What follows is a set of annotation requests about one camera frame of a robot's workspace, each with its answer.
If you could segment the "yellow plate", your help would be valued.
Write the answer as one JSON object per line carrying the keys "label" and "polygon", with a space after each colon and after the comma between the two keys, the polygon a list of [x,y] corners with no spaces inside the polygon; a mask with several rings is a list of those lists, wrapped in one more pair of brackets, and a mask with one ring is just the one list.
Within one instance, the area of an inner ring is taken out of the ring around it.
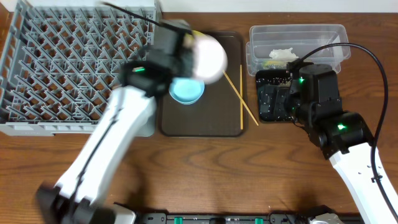
{"label": "yellow plate", "polygon": [[196,40],[207,39],[207,38],[208,38],[208,35],[206,35],[202,32],[199,32],[197,30],[193,30],[190,34],[185,34],[183,43],[186,46],[190,46],[190,45],[193,45]]}

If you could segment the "white pink bowl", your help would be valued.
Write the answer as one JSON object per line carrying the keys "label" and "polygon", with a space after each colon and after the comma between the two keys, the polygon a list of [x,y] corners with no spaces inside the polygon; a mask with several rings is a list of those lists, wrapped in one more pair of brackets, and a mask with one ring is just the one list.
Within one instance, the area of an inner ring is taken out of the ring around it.
{"label": "white pink bowl", "polygon": [[223,46],[212,36],[196,40],[193,45],[193,75],[205,84],[217,82],[228,66]]}

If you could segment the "light blue bowl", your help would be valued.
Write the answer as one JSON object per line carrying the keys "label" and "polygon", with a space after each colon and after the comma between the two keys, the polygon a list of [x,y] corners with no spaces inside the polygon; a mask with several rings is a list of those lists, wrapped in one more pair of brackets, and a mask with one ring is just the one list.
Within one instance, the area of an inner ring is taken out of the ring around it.
{"label": "light blue bowl", "polygon": [[174,78],[169,87],[171,97],[183,105],[197,102],[205,91],[203,81],[190,78]]}

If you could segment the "white wrapper waste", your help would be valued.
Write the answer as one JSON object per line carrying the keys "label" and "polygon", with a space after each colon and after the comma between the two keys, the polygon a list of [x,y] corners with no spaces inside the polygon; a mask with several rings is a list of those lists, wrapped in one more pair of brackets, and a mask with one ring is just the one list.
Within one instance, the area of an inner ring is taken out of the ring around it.
{"label": "white wrapper waste", "polygon": [[293,48],[289,49],[274,49],[270,52],[269,56],[273,60],[295,60],[298,56],[292,52]]}

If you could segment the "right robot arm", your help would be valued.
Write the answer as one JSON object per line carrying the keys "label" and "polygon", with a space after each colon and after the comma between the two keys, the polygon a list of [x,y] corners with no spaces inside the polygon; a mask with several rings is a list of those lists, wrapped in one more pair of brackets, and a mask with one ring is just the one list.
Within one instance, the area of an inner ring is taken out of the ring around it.
{"label": "right robot arm", "polygon": [[397,223],[397,192],[372,148],[374,136],[360,114],[343,109],[330,65],[261,70],[256,88],[261,121],[302,128],[343,179],[365,223]]}

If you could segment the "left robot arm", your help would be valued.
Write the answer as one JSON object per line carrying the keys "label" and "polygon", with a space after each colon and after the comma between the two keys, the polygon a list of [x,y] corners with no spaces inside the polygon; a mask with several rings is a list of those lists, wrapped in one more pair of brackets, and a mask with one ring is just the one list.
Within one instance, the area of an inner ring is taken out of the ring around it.
{"label": "left robot arm", "polygon": [[156,111],[174,77],[191,76],[193,32],[184,20],[162,20],[159,43],[145,60],[121,65],[120,87],[112,91],[95,130],[54,187],[42,184],[36,200],[45,223],[134,223],[123,205],[105,207],[110,183],[130,143]]}

